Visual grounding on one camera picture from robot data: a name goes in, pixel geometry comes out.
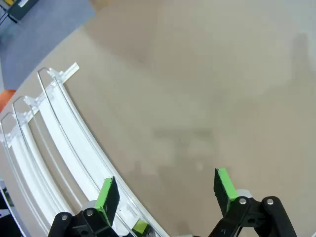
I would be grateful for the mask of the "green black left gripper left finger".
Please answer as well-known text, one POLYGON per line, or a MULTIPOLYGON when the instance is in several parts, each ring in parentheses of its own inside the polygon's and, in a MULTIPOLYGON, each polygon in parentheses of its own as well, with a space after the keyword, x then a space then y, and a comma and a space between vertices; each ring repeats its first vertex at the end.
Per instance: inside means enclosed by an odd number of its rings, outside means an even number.
POLYGON ((115 177, 106 178, 94 207, 86 208, 77 215, 58 213, 51 225, 50 237, 117 237, 112 228, 119 191, 115 177))

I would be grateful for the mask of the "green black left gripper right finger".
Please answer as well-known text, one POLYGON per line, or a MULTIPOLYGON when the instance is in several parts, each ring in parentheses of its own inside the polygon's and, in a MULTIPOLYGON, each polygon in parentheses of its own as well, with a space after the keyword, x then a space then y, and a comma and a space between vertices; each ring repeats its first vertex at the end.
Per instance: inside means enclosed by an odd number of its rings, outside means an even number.
POLYGON ((278 197, 257 201, 249 194, 238 194, 224 168, 215 169, 213 190, 223 217, 211 237, 237 237, 243 228, 253 228, 259 237, 297 236, 278 197))

